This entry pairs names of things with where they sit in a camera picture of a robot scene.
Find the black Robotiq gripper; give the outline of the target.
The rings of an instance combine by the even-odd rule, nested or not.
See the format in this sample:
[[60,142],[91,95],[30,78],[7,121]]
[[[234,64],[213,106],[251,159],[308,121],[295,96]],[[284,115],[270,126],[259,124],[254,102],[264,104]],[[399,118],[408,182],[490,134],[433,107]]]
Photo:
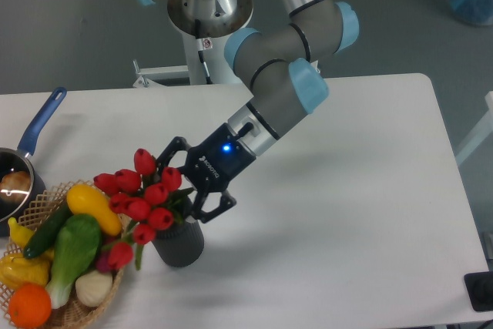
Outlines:
[[189,216],[194,220],[209,223],[236,206],[236,199],[226,189],[229,182],[256,159],[240,143],[252,129],[253,124],[246,123],[234,133],[224,123],[192,148],[184,137],[175,136],[157,157],[157,170],[163,171],[178,152],[187,152],[180,171],[196,188],[189,209]]

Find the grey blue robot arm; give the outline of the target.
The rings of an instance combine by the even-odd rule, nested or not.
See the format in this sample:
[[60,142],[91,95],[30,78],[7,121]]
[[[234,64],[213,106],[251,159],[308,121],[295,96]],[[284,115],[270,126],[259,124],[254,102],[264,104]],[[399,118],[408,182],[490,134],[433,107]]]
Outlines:
[[158,172],[183,151],[181,174],[196,191],[180,216],[208,222],[235,205],[231,180],[265,153],[328,95],[314,67],[321,57],[352,45],[359,35],[355,11],[334,0],[283,0],[288,26],[271,35],[249,27],[251,0],[139,0],[165,2],[173,25],[193,39],[189,69],[201,82],[241,81],[251,100],[201,144],[176,137],[158,158]]

